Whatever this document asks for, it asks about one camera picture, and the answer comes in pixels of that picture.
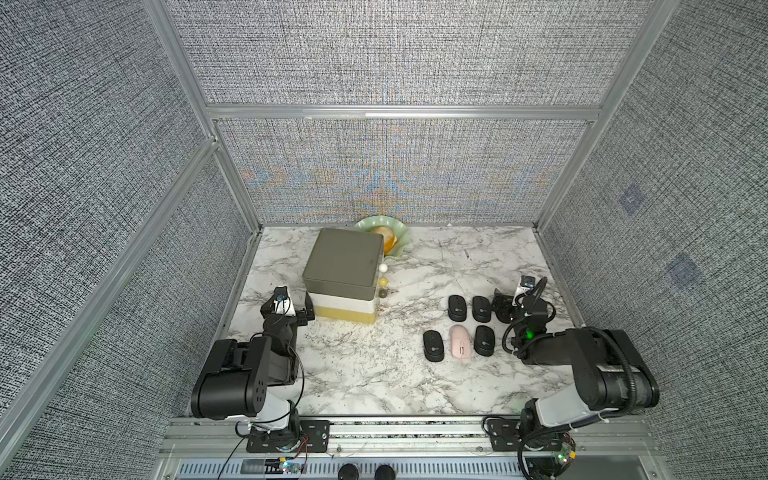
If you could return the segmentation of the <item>pink computer mouse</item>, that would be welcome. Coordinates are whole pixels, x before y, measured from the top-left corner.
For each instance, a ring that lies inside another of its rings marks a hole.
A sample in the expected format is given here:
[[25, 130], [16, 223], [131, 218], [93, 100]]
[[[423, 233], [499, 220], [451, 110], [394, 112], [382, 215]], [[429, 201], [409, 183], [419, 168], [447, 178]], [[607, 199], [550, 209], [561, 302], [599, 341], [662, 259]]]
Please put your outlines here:
[[472, 340], [468, 330], [462, 325], [453, 325], [449, 330], [451, 355], [460, 360], [467, 360], [472, 356]]

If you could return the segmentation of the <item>three-drawer storage cabinet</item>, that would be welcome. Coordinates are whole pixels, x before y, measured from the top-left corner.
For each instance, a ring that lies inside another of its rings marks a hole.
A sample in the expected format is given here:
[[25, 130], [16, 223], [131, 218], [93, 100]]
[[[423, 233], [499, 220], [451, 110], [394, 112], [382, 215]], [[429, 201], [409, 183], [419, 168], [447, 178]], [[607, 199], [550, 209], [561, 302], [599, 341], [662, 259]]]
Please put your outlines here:
[[382, 259], [380, 234], [321, 229], [302, 273], [315, 314], [334, 320], [375, 323]]

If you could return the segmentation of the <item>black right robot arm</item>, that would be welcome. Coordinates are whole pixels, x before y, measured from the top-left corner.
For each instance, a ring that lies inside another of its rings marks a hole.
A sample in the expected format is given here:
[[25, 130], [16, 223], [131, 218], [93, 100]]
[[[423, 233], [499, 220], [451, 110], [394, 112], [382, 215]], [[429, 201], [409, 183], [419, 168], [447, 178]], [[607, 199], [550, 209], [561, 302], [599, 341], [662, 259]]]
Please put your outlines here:
[[658, 383], [625, 331], [585, 326], [549, 332], [555, 313], [550, 302], [520, 294], [502, 337], [504, 350], [525, 365], [569, 366], [572, 371], [572, 384], [526, 404], [521, 434], [574, 429], [658, 404]]

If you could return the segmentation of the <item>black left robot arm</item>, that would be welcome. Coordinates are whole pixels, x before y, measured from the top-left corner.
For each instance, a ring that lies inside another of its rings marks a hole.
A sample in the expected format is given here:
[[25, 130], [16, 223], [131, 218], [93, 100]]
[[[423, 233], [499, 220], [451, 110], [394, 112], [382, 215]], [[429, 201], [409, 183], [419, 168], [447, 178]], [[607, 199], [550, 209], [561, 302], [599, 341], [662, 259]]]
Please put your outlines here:
[[300, 433], [299, 399], [284, 400], [269, 391], [289, 386], [303, 373], [297, 331], [315, 319], [309, 296], [297, 309], [285, 287], [277, 288], [260, 308], [261, 330], [247, 341], [217, 340], [193, 387], [195, 418], [225, 420], [242, 416], [252, 435]]

